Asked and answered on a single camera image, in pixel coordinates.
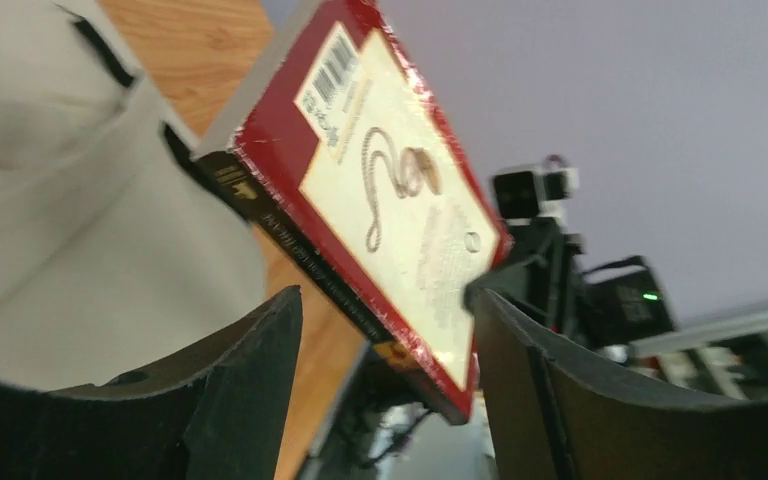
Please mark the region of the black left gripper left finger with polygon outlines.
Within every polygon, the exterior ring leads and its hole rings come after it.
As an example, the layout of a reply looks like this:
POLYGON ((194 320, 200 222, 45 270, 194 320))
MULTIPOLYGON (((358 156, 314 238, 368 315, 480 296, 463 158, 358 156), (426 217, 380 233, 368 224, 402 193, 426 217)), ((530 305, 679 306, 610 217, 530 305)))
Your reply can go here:
POLYGON ((0 479, 270 479, 303 326, 290 286, 101 386, 0 382, 0 479))

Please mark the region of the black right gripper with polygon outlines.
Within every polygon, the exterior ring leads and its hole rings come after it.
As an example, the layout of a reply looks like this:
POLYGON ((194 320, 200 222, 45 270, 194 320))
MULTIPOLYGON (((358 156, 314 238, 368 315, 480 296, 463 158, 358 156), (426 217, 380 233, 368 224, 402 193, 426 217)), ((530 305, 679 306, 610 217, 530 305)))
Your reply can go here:
POLYGON ((513 245, 489 288, 538 324, 579 345, 589 343, 578 317, 576 244, 553 219, 511 225, 513 245))

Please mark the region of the red bordered book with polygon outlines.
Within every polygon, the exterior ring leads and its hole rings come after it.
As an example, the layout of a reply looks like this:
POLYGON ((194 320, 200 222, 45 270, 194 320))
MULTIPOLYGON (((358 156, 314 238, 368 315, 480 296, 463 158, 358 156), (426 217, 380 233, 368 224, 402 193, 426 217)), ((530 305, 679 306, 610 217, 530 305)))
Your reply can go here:
POLYGON ((374 1, 302 1, 193 162, 450 423, 478 384, 468 283, 511 240, 374 1))

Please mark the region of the beige canvas backpack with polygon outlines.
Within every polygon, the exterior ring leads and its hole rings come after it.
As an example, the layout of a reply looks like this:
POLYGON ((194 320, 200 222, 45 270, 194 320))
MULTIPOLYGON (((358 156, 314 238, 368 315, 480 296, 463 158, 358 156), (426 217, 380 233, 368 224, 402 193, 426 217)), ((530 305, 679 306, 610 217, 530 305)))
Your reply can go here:
POLYGON ((86 1, 0 1, 0 381, 115 376, 265 297, 249 225, 176 161, 185 135, 86 1))

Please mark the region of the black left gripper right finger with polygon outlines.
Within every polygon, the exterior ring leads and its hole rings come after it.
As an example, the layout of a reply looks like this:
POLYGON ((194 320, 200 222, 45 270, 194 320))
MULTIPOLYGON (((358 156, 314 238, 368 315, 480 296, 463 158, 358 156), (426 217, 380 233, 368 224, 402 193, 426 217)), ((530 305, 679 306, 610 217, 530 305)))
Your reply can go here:
POLYGON ((490 290, 473 307, 501 478, 768 479, 768 400, 638 374, 490 290))

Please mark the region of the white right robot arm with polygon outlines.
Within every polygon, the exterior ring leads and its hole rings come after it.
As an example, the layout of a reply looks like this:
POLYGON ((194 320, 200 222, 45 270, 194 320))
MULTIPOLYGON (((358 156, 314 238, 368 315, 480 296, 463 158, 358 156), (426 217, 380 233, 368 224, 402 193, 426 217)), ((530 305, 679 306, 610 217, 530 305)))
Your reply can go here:
POLYGON ((646 259, 632 255, 589 270, 584 240, 552 218, 509 228, 508 258, 490 288, 550 331, 590 349, 628 344, 675 329, 646 259))

